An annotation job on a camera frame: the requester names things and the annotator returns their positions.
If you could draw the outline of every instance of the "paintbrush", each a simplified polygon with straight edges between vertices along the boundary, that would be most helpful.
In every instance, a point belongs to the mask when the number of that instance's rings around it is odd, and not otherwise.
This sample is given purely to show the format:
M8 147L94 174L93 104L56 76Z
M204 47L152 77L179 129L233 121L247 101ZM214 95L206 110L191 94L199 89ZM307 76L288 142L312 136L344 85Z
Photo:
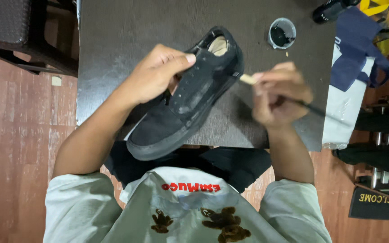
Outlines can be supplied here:
M234 73L233 76L239 78L239 80L241 80L242 82L244 82L246 84L249 84L249 85L254 85L257 82L256 79L254 79L252 76L247 75L247 74ZM289 100L289 101L292 101L292 102L294 102L296 104L299 104L299 105L309 109L311 112L317 114L318 116L321 116L323 118L327 117L327 118L333 119L334 121L336 121L336 122L338 122L338 123L340 123L342 125L345 125L347 127L351 127L351 125L348 124L347 122L342 121L342 120L340 120L337 117L334 117L332 115L328 115L328 114L326 114L325 111L323 111L323 110L321 110L321 109L319 109L319 108L317 108L317 107L315 107L313 105L310 105L310 104L308 104L307 102L305 102L303 100L296 100L296 99L292 99L292 98L289 98L289 97L282 97L282 98L284 98L286 100Z

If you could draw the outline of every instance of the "shoe insole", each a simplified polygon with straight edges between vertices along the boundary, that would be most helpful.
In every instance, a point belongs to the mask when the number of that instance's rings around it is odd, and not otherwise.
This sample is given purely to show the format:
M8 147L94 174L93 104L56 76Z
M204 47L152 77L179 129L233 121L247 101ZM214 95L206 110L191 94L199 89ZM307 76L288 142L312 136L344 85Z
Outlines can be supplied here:
M217 37L211 45L209 45L208 51L213 53L215 56L223 56L227 52L227 41L224 36Z

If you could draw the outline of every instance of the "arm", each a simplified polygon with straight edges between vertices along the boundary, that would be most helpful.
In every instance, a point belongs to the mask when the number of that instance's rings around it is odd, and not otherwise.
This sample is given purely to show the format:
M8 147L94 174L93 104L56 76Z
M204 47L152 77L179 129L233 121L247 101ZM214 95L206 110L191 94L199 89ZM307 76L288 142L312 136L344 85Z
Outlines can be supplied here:
M271 71L257 73L254 88L253 117L268 131L275 180L293 180L314 184L313 163L307 148L292 127L292 122L308 111L281 97L313 99L310 88L293 62L276 65Z
M176 73L195 62L193 54L157 45L94 114L63 142L52 178L100 170L132 109L159 96L176 81Z

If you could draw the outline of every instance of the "t-shirt sleeve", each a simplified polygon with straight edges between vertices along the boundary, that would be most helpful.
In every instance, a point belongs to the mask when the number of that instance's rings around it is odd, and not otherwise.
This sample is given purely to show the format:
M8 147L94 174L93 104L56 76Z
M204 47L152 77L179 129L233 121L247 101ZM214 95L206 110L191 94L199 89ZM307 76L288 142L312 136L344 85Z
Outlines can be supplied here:
M101 173L61 175L49 182L43 242L100 242L122 209Z
M289 242L332 242L316 188L309 183L280 180L269 184L259 213Z

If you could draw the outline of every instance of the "white t-shirt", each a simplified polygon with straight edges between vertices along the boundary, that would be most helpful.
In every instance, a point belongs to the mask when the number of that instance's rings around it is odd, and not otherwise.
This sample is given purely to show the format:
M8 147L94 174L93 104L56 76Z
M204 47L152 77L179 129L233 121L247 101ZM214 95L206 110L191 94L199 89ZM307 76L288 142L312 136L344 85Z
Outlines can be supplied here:
M331 242L311 184L268 185L257 212L223 179L159 167L114 198L101 173L49 183L44 242Z

